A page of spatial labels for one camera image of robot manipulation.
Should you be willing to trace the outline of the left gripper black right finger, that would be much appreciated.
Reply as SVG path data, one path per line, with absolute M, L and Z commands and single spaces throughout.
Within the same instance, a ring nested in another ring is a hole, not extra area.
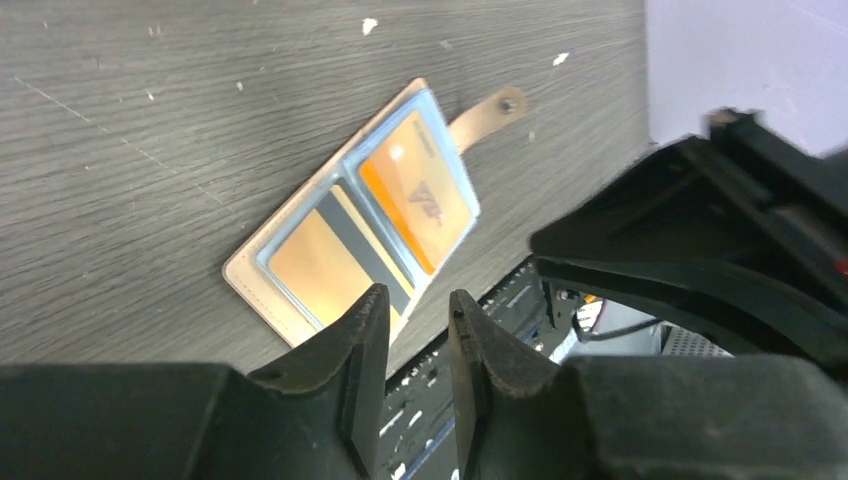
M 843 479 L 847 397 L 785 356 L 573 356 L 556 364 L 464 290 L 449 327 L 464 479 Z

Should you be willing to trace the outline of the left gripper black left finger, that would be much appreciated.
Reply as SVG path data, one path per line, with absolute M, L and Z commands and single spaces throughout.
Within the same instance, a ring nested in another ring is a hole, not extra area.
M 243 374 L 218 363 L 1 370 L 5 479 L 371 479 L 388 289 Z

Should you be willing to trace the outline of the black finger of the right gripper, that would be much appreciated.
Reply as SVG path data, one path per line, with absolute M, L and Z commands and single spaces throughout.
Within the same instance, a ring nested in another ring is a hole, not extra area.
M 659 148 L 534 233 L 542 276 L 734 353 L 847 364 L 847 154 L 819 159 L 756 112 Z

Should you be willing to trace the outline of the beige leather card holder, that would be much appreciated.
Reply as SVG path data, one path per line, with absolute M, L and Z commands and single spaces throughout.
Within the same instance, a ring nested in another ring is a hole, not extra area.
M 225 281 L 291 346 L 380 283 L 397 337 L 480 216 L 463 154 L 527 110 L 507 87 L 447 120 L 412 80 L 230 256 Z

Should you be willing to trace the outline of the orange credit card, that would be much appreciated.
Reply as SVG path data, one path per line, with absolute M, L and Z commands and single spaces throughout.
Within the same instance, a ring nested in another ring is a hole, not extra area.
M 389 290 L 390 325 L 396 334 L 414 293 L 341 182 L 282 240 L 267 267 L 321 327 L 335 322 L 365 290 L 380 283 Z

